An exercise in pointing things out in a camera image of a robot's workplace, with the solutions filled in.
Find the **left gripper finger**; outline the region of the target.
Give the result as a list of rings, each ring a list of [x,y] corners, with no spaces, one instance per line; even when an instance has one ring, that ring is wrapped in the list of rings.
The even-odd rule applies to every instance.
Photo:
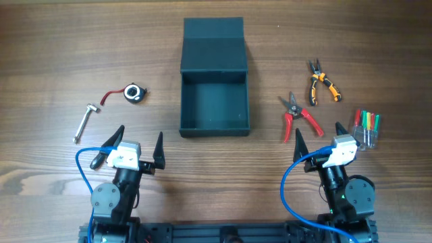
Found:
[[[113,149],[117,148],[122,141],[125,126],[121,125],[117,131],[112,135],[101,147],[102,153],[110,153]]]
[[[163,150],[163,133],[160,132],[157,143],[155,146],[155,150],[153,153],[153,159],[156,169],[165,169],[165,153]]]

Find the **clear case coloured screwdrivers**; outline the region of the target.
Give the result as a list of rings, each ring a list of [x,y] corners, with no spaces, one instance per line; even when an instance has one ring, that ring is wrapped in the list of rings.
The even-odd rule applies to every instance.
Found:
[[[364,109],[357,109],[354,114],[352,135],[359,143],[358,149],[374,149],[379,137],[381,115]]]

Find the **red handled cutters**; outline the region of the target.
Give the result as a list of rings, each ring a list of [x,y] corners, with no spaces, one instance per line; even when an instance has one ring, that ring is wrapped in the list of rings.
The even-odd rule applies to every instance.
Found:
[[[314,119],[314,117],[304,108],[299,106],[296,102],[296,98],[293,92],[289,93],[289,100],[285,100],[282,97],[279,97],[281,102],[286,106],[287,111],[284,113],[284,119],[286,123],[286,131],[284,136],[284,142],[287,143],[290,139],[290,134],[292,130],[292,124],[295,119],[304,118],[309,124],[315,129],[315,132],[318,136],[322,137],[324,135],[324,131],[318,122]]]

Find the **silver socket wrench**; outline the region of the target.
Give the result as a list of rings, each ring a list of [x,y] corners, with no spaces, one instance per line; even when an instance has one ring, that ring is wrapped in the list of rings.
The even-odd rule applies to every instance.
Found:
[[[86,113],[84,114],[82,121],[80,122],[80,125],[77,129],[77,132],[73,138],[73,143],[74,144],[78,144],[80,141],[80,138],[82,136],[82,133],[84,131],[85,125],[88,121],[88,118],[90,117],[90,114],[92,112],[98,113],[101,109],[98,108],[96,105],[92,104],[92,103],[88,103],[86,106]]]

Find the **black round tape measure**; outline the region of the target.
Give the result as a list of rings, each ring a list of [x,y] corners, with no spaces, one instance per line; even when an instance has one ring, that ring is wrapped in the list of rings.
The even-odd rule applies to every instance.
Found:
[[[104,105],[107,97],[111,94],[122,93],[127,102],[131,104],[140,103],[146,96],[148,90],[142,88],[141,86],[131,83],[120,90],[110,90],[108,91],[100,101],[100,105]]]

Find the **orange black pliers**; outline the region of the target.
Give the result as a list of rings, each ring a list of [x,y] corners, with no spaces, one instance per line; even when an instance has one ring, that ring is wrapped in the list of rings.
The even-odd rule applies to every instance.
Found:
[[[322,82],[333,95],[333,99],[335,102],[340,102],[342,100],[342,94],[339,91],[338,87],[330,81],[327,74],[322,72],[321,64],[317,59],[315,63],[311,60],[308,60],[308,65],[310,67],[311,72],[313,73],[310,80],[311,86],[309,88],[308,99],[311,106],[315,106],[318,104],[317,102],[317,83]]]

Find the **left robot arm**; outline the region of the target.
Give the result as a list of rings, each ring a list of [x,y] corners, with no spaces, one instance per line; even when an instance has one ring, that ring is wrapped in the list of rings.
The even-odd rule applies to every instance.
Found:
[[[90,164],[97,169],[104,162],[115,169],[110,183],[97,186],[91,193],[93,213],[80,242],[150,242],[140,232],[140,219],[132,217],[139,203],[139,188],[144,174],[154,175],[165,168],[163,133],[160,132],[153,153],[153,161],[141,161],[139,142],[123,139],[121,125],[102,146]]]

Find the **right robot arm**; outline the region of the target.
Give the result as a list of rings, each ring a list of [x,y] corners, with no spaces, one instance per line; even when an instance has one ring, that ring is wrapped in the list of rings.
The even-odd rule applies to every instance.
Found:
[[[294,163],[304,163],[306,173],[317,172],[324,190],[329,212],[316,221],[303,219],[308,228],[320,236],[320,242],[378,242],[375,212],[375,185],[363,175],[346,173],[346,167],[356,159],[360,143],[337,122],[336,136],[331,145],[308,151],[299,129],[296,130]]]

